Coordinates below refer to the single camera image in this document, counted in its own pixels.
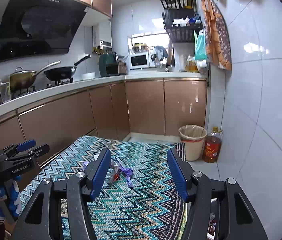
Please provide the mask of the pot atop microwave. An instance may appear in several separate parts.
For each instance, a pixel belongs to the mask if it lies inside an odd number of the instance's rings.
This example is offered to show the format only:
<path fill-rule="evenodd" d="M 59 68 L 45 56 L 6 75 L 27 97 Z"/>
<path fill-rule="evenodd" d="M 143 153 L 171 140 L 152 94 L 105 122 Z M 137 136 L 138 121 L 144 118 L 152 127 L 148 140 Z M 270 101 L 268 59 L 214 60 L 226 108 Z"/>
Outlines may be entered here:
<path fill-rule="evenodd" d="M 143 53 L 149 50 L 149 47 L 146 44 L 143 43 L 135 43 L 132 46 L 132 51 L 134 54 L 136 53 Z"/>

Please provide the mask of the gas stove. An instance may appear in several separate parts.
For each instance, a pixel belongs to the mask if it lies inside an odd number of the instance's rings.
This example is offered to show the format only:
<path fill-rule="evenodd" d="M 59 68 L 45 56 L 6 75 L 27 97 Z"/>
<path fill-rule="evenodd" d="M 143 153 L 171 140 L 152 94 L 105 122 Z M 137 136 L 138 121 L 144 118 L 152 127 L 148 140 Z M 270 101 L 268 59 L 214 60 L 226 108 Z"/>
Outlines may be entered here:
<path fill-rule="evenodd" d="M 65 85 L 68 83 L 72 83 L 73 82 L 73 78 L 70 79 L 65 79 L 65 80 L 60 80 L 60 81 L 50 81 L 48 83 L 37 83 L 32 85 L 29 88 L 24 88 L 24 89 L 20 89 L 17 90 L 15 92 L 11 92 L 11 97 L 12 99 L 16 99 L 18 97 L 39 91 L 39 90 L 43 90 L 43 89 L 47 89 L 47 88 L 52 88 L 55 86 L 60 86 L 60 85 Z"/>

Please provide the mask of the cooking oil bottle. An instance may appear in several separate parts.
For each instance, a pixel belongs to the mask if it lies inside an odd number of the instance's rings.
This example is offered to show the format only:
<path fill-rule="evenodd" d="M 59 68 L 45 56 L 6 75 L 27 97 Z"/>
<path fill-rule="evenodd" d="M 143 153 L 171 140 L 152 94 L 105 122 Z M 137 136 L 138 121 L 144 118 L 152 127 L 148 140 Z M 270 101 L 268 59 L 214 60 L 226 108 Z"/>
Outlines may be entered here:
<path fill-rule="evenodd" d="M 223 130 L 217 126 L 212 128 L 211 133 L 206 137 L 202 159 L 206 163 L 217 162 L 222 146 Z"/>

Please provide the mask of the beige lined trash bin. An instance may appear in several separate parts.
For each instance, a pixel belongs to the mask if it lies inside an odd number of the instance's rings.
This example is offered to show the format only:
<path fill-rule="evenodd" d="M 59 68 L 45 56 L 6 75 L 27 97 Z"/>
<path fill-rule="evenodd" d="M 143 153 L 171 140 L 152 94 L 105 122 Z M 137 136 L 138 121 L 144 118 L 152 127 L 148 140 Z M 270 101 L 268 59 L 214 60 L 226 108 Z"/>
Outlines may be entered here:
<path fill-rule="evenodd" d="M 181 141 L 185 143 L 185 158 L 196 161 L 200 158 L 207 137 L 207 130 L 197 125 L 186 125 L 179 128 Z"/>

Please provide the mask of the zigzag patterned woven mat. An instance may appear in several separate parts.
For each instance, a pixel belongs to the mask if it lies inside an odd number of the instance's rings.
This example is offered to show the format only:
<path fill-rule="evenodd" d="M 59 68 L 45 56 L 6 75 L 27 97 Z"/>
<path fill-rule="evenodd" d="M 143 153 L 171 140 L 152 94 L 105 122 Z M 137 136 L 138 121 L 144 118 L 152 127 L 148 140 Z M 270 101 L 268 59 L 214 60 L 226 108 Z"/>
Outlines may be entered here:
<path fill-rule="evenodd" d="M 26 205 L 44 178 L 59 181 L 83 169 L 103 148 L 111 151 L 133 172 L 104 183 L 99 197 L 88 204 L 98 239 L 180 239 L 185 226 L 185 202 L 178 195 L 167 163 L 167 152 L 175 148 L 185 159 L 182 143 L 148 144 L 83 136 L 47 164 L 21 192 Z"/>

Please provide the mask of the black wok pan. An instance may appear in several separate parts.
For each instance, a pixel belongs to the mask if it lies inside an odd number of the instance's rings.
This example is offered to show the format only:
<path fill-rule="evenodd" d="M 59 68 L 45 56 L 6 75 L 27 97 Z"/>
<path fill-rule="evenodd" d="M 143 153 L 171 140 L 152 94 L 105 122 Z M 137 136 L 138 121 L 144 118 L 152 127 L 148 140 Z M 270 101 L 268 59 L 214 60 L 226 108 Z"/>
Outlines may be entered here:
<path fill-rule="evenodd" d="M 65 66 L 65 67 L 53 68 L 53 66 L 61 64 L 61 61 L 51 63 L 51 66 L 49 66 L 48 68 L 44 70 L 44 74 L 46 78 L 56 83 L 63 81 L 63 80 L 70 80 L 70 82 L 73 82 L 73 76 L 76 72 L 78 65 L 80 65 L 82 62 L 90 58 L 91 58 L 91 55 L 88 54 L 87 56 L 81 58 L 79 61 L 76 61 L 71 66 Z"/>

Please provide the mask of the yellow bottle on counter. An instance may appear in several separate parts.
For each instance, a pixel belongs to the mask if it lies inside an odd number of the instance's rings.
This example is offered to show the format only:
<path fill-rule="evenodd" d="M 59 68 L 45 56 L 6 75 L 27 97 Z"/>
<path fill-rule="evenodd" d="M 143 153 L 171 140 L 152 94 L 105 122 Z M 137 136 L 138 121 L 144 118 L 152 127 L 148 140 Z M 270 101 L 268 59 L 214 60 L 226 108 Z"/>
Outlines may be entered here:
<path fill-rule="evenodd" d="M 185 70 L 191 73 L 198 73 L 198 68 L 196 66 L 195 58 L 193 56 L 188 56 Z"/>

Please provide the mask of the black wall storage rack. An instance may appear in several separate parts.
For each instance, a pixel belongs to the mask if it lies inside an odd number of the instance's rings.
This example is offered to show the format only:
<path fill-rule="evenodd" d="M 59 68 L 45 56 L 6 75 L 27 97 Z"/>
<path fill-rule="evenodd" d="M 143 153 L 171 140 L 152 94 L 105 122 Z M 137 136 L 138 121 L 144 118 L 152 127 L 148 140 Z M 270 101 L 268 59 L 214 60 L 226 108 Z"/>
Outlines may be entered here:
<path fill-rule="evenodd" d="M 160 0 L 164 29 L 172 43 L 193 43 L 203 29 L 196 0 Z"/>

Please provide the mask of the clear glass jug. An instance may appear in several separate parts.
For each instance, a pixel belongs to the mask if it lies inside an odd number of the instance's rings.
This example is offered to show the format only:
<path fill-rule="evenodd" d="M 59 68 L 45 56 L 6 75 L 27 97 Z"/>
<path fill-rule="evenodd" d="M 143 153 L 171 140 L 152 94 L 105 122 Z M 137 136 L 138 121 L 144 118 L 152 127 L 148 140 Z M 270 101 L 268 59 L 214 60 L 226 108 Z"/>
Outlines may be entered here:
<path fill-rule="evenodd" d="M 11 100 L 10 82 L 0 79 L 0 95 L 3 103 Z"/>

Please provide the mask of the black range hood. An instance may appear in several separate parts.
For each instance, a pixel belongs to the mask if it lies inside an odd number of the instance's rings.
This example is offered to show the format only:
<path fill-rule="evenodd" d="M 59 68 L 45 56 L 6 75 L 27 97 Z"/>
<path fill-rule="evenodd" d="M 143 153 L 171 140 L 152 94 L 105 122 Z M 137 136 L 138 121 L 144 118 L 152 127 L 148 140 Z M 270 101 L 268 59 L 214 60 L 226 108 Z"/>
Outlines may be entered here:
<path fill-rule="evenodd" d="M 0 25 L 0 62 L 68 53 L 86 8 L 73 0 L 9 0 Z"/>

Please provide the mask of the orange patterned apron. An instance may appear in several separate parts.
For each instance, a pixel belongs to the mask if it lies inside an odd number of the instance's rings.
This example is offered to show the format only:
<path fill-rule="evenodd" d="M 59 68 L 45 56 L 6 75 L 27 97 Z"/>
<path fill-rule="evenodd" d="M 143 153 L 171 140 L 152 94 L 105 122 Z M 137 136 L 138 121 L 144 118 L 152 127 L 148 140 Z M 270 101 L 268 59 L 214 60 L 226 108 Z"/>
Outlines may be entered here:
<path fill-rule="evenodd" d="M 201 7 L 207 57 L 214 66 L 231 71 L 230 39 L 225 20 L 213 0 L 201 0 Z"/>

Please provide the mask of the clear wrapper with purple bag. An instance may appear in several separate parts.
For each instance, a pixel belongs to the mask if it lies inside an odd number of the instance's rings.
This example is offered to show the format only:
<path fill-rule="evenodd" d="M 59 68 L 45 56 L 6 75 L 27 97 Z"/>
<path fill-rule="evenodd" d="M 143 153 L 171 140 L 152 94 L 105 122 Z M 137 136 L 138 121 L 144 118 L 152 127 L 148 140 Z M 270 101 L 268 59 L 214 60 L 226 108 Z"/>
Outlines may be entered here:
<path fill-rule="evenodd" d="M 112 172 L 105 180 L 105 182 L 108 185 L 112 185 L 115 181 L 117 181 L 120 178 L 121 175 L 123 175 L 128 187 L 133 187 L 132 185 L 133 170 L 131 168 L 125 167 L 122 161 L 118 157 L 111 159 L 110 169 L 112 170 Z"/>

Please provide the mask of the brown lower kitchen cabinets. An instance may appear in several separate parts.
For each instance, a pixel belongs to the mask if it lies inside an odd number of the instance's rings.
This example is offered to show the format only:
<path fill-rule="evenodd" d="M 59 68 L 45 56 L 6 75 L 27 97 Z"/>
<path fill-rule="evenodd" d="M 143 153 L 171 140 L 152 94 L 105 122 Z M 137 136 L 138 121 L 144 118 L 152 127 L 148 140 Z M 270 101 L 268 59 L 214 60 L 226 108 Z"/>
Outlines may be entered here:
<path fill-rule="evenodd" d="M 178 142 L 185 125 L 203 126 L 204 79 L 128 79 L 123 76 L 56 86 L 0 105 L 0 148 L 33 139 L 50 151 L 22 179 L 29 183 L 83 135 Z"/>

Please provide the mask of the white microwave oven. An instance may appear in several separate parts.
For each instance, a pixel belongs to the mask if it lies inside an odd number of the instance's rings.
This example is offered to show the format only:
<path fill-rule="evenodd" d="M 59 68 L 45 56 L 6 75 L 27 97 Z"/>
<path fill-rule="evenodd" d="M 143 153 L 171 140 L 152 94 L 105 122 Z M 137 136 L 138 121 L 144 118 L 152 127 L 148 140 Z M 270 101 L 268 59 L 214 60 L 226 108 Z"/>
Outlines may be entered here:
<path fill-rule="evenodd" d="M 135 53 L 129 56 L 130 70 L 154 68 L 150 52 Z"/>

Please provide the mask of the teal hanging bag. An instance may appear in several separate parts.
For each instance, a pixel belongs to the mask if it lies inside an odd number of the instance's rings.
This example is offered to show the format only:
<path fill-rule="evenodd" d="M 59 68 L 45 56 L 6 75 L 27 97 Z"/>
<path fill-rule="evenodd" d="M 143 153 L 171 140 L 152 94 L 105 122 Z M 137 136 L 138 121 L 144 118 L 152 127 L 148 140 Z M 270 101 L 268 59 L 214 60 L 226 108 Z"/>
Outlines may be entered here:
<path fill-rule="evenodd" d="M 200 30 L 195 45 L 195 60 L 203 61 L 207 59 L 206 36 L 204 30 Z"/>

